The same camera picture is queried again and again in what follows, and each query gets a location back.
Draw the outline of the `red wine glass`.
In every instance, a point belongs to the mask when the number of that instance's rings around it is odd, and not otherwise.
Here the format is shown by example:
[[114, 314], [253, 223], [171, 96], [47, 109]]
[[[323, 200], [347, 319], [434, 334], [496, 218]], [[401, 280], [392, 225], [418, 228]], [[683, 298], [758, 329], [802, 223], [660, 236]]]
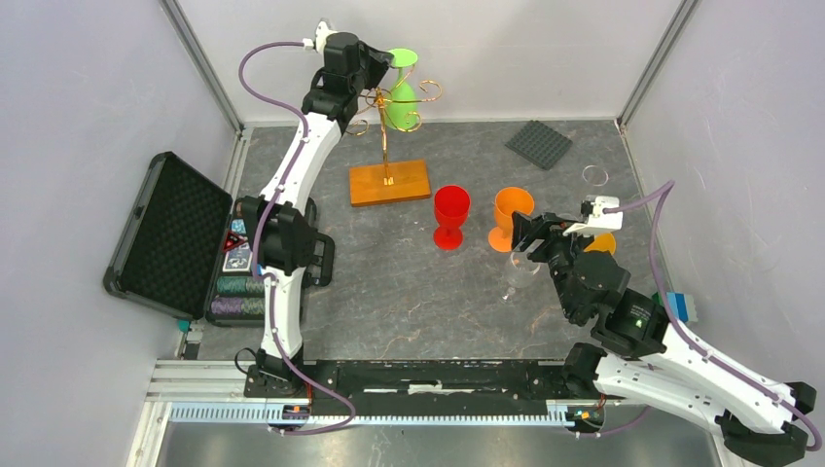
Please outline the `red wine glass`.
[[471, 206], [468, 192], [457, 185], [447, 185], [434, 196], [434, 215], [438, 224], [433, 241], [443, 250], [457, 249], [463, 242], [462, 226]]

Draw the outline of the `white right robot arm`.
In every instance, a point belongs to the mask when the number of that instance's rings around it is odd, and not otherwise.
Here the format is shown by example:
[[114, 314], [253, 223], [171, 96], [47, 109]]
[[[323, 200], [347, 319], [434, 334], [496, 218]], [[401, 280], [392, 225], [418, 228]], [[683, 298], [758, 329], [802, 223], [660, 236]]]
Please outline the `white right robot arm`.
[[618, 230], [617, 208], [574, 221], [554, 213], [512, 216], [512, 246], [548, 267], [565, 319], [590, 326], [561, 374], [575, 397], [593, 391], [636, 399], [720, 437], [727, 450], [759, 466], [786, 466], [822, 447], [809, 419], [817, 393], [807, 383], [774, 381], [718, 352], [664, 301], [630, 289], [629, 272], [592, 249]]

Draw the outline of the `green wine glass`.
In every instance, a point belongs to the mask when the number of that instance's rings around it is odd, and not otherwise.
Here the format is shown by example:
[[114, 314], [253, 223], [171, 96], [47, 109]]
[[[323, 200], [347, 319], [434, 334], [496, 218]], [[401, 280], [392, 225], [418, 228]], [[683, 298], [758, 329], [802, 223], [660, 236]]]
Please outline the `green wine glass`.
[[391, 66], [398, 71], [398, 76], [388, 90], [389, 103], [385, 106], [386, 122], [399, 131], [414, 131], [419, 124], [418, 99], [408, 79], [418, 61], [418, 55], [404, 48], [391, 49], [389, 52], [393, 55]]

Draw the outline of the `clear wine glass front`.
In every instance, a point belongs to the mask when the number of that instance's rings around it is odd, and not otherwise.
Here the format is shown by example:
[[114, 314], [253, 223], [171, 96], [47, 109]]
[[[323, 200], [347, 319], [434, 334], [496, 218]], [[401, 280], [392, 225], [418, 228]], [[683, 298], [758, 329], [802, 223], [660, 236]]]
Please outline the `clear wine glass front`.
[[582, 170], [582, 179], [587, 187], [604, 187], [610, 179], [608, 171], [598, 165], [587, 165]]

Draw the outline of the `orange wine glass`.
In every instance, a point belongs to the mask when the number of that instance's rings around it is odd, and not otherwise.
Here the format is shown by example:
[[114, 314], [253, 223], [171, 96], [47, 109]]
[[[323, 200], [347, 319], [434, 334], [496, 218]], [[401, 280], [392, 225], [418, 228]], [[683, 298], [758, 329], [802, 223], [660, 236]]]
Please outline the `orange wine glass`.
[[506, 187], [500, 190], [493, 201], [493, 217], [496, 226], [488, 233], [487, 241], [497, 252], [512, 249], [514, 213], [529, 216], [535, 207], [532, 195], [519, 187]]

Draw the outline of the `clear wine glass back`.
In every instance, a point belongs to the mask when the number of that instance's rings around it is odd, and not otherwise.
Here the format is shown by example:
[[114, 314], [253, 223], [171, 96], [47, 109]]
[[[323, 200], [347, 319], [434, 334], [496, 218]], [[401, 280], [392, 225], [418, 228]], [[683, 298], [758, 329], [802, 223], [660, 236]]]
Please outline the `clear wine glass back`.
[[503, 270], [503, 278], [507, 283], [507, 288], [502, 294], [501, 300], [504, 303], [509, 303], [517, 291], [533, 283], [541, 268], [542, 265], [529, 260], [525, 252], [511, 252]]

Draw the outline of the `yellow wine glass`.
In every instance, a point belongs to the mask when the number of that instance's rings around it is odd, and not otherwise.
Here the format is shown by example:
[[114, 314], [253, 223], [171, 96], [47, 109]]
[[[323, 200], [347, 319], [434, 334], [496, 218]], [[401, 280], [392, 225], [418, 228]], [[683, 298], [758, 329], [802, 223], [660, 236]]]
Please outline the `yellow wine glass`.
[[590, 244], [584, 248], [585, 252], [606, 252], [614, 255], [617, 251], [617, 241], [612, 233], [596, 235]]

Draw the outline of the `clear wine glass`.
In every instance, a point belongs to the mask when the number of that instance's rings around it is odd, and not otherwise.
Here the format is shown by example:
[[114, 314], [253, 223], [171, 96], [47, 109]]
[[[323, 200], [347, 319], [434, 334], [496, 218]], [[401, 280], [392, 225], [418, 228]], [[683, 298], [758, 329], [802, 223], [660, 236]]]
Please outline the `clear wine glass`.
[[587, 187], [604, 187], [610, 179], [608, 171], [598, 165], [587, 165], [582, 170], [582, 179]]
[[504, 303], [509, 303], [517, 291], [533, 283], [541, 268], [542, 265], [529, 260], [525, 252], [511, 252], [503, 270], [503, 278], [507, 283], [507, 288], [502, 294], [501, 300]]

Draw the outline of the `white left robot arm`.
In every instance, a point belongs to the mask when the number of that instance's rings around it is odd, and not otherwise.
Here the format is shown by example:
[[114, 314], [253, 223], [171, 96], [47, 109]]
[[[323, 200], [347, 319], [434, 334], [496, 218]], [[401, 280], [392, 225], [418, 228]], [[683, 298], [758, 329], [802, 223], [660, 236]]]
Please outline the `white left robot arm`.
[[263, 44], [247, 53], [238, 67], [238, 79], [249, 94], [293, 113], [300, 122], [288, 155], [260, 194], [239, 198], [237, 206], [252, 231], [252, 272], [265, 287], [265, 331], [255, 368], [280, 395], [289, 397], [305, 386], [305, 369], [292, 359], [303, 348], [303, 279], [320, 236], [305, 216], [308, 197], [322, 165], [357, 114], [360, 96], [378, 87], [396, 58], [349, 32], [293, 41], [291, 47], [323, 58], [302, 105], [296, 107], [256, 91], [245, 78], [245, 67], [255, 54], [286, 45]]

